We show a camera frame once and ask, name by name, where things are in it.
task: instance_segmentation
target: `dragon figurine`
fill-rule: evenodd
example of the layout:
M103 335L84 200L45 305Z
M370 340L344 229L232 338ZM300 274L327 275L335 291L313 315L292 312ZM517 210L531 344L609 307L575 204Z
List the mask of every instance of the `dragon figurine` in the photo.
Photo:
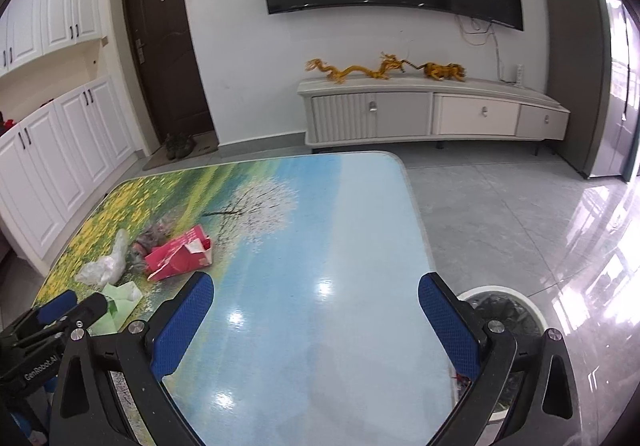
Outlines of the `dragon figurine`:
M406 63L416 70L424 70L424 76L433 80L442 81L444 78L455 78L458 81L464 81L466 77L465 68L459 63L438 65L437 63L428 62L419 67L408 60L402 60L401 63Z
M364 72L370 78L375 78L377 80L388 80L389 76L386 74L386 72L390 70L400 69L402 72L404 72L402 64L406 62L400 61L395 54L382 53L381 58L382 62L380 63L380 68L377 71L367 69L366 67L361 67L360 65L352 65L351 67L348 67L345 70L341 71L333 65L327 65L319 58L315 58L306 62L305 70L312 71L314 69L318 69L321 72L328 73L327 79L333 80L336 83L344 83L345 76L351 74L354 71Z

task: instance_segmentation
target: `pair of black shoes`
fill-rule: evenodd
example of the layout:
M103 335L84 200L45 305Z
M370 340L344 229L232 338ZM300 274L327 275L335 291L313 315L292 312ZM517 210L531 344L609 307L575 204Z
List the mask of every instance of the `pair of black shoes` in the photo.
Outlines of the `pair of black shoes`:
M184 159L196 146L196 142L191 136L184 134L168 134L164 142L166 148L166 157L172 161L174 159Z

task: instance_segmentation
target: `blue gripper pad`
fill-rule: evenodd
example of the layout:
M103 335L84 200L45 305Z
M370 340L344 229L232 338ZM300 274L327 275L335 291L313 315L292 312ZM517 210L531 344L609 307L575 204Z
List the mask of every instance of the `blue gripper pad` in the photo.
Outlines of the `blue gripper pad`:
M60 318L65 312L71 310L78 304L76 293L71 289L56 296L49 303L43 305L38 310L36 317L40 325L49 325Z
M438 286L426 274L418 284L418 301L456 372L475 381L480 374L478 343Z
M154 340L151 372L160 381L175 372L213 302L213 280L203 274Z

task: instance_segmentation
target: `red object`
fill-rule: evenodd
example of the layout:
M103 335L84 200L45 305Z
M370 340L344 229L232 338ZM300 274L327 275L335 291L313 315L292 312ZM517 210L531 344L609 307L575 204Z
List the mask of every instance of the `red object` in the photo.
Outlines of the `red object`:
M145 257L149 269L153 271L148 280L156 282L211 265L213 248L211 239L201 225L167 242L164 246L153 248Z

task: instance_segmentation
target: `refrigerator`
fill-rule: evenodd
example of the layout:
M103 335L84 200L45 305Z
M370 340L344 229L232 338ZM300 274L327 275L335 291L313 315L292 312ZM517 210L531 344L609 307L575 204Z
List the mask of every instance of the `refrigerator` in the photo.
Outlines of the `refrigerator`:
M621 0L546 0L546 93L571 111L556 152L583 177L638 174L640 38Z

